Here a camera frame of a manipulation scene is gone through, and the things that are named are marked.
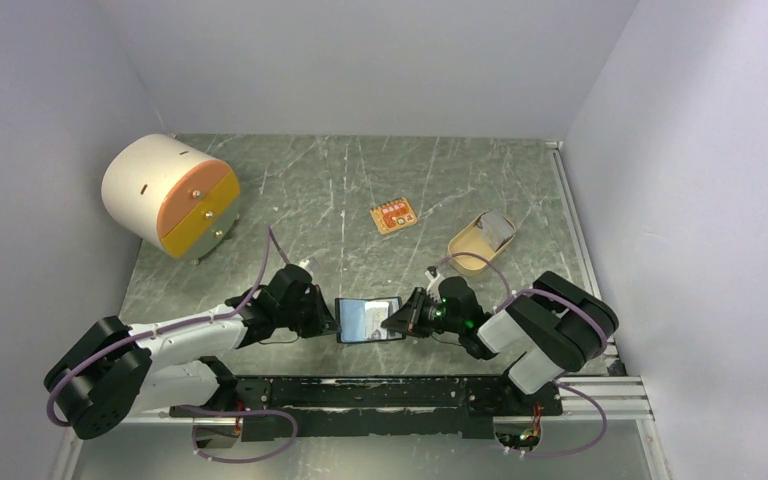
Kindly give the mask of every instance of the marble tabletop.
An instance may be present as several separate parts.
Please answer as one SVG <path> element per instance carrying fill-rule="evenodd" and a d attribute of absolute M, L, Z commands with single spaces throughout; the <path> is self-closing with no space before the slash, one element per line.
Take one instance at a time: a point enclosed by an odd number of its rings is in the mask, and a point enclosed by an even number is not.
<path fill-rule="evenodd" d="M 516 238 L 497 264 L 519 288 L 546 270 L 584 285 L 561 190 L 543 142 L 476 138 L 305 135 L 179 135 L 228 162 L 242 186 L 238 224 L 201 263 L 168 257 L 144 242 L 120 318 L 150 323 L 201 312 L 251 287 L 262 259 L 266 224 L 291 260 L 314 256 L 314 281 L 335 297 L 403 299 L 426 286 L 425 267 L 446 254 L 461 229 L 485 210 L 511 218 Z M 419 223 L 378 233 L 369 209 L 406 197 Z M 270 254 L 266 278 L 281 265 Z M 455 275 L 451 267 L 444 274 Z M 486 310 L 505 297 L 491 270 L 468 279 Z M 268 341 L 295 335 L 276 332 Z M 449 334 L 442 340 L 456 341 Z M 220 356 L 238 374 L 422 375 L 501 373 L 522 354 L 512 348 L 477 361 L 432 339 L 363 345 L 334 336 L 252 345 Z M 581 373 L 604 375 L 607 357 Z"/>

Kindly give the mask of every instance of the white cylinder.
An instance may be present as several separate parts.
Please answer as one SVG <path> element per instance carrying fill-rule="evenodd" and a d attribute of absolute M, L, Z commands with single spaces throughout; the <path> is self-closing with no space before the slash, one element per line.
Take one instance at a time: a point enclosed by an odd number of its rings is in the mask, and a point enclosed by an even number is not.
<path fill-rule="evenodd" d="M 174 257 L 186 256 L 238 194 L 239 182 L 228 164 L 161 134 L 125 148 L 101 183 L 110 215 Z"/>

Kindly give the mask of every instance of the circuit board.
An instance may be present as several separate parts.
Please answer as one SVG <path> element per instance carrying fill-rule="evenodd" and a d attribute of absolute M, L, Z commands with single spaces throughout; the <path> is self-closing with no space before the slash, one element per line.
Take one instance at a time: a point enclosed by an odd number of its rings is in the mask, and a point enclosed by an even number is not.
<path fill-rule="evenodd" d="M 369 213 L 382 235 L 416 225 L 419 221 L 405 197 L 382 203 Z"/>

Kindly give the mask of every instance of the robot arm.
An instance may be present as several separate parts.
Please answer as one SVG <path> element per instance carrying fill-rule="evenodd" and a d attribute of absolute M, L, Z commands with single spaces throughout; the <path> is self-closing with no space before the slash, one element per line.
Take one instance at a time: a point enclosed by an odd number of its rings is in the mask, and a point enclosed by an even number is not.
<path fill-rule="evenodd" d="M 51 392 L 70 370 L 101 349 L 154 332 L 93 363 L 58 395 L 56 403 L 79 438 L 106 433 L 130 412 L 184 404 L 233 409 L 238 381 L 213 355 L 262 341 L 277 328 L 302 338 L 338 328 L 310 272 L 300 266 L 286 265 L 259 290 L 233 316 L 174 330 L 163 327 L 233 313 L 245 294 L 207 312 L 162 323 L 126 326 L 115 316 L 99 320 L 46 375 L 45 387 Z"/>
<path fill-rule="evenodd" d="M 485 360 L 517 340 L 527 339 L 526 352 L 504 373 L 525 395 L 533 395 L 564 372 L 581 370 L 601 353 L 599 334 L 561 302 L 590 316 L 605 337 L 618 327 L 610 307 L 554 272 L 541 275 L 534 289 L 556 300 L 519 296 L 492 315 L 484 313 L 463 278 L 443 279 L 433 269 L 429 269 L 429 278 L 428 290 L 414 289 L 406 304 L 383 326 L 416 337 L 432 332 L 456 333 L 470 355 Z"/>

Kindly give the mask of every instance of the phone screen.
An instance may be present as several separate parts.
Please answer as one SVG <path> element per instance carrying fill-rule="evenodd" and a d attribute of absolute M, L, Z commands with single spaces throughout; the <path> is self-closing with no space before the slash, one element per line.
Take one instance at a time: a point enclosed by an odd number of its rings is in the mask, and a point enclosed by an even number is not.
<path fill-rule="evenodd" d="M 338 298 L 336 310 L 340 343 L 403 340 L 404 335 L 381 327 L 381 322 L 398 310 L 401 303 L 398 297 L 375 300 Z"/>

